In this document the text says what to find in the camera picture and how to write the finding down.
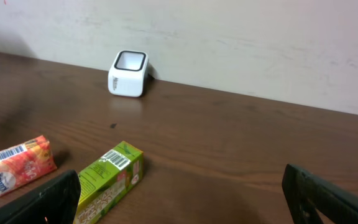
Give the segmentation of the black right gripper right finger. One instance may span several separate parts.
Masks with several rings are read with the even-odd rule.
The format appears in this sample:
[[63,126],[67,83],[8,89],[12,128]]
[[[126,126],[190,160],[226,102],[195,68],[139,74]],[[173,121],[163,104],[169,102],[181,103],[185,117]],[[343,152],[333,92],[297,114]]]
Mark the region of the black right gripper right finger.
[[282,189],[294,223],[358,223],[358,197],[293,164],[285,167]]

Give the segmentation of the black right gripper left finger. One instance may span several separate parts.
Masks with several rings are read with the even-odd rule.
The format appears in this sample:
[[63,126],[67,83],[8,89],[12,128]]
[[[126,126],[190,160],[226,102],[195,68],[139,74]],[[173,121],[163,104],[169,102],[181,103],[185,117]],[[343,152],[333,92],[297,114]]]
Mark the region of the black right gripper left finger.
[[72,224],[81,185],[68,170],[0,208],[0,224]]

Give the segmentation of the green tea carton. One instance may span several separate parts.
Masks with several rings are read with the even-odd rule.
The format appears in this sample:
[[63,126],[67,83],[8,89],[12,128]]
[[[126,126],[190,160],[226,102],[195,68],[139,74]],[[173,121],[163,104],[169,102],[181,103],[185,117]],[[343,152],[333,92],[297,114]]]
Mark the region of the green tea carton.
[[143,175],[143,151],[120,142],[78,174],[81,195],[73,223],[97,223]]

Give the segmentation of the orange tissue pack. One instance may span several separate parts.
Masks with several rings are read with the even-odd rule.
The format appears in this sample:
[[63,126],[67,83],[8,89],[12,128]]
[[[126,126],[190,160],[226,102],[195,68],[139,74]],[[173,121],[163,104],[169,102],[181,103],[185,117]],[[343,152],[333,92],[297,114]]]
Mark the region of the orange tissue pack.
[[0,197],[54,170],[50,141],[43,135],[0,151]]

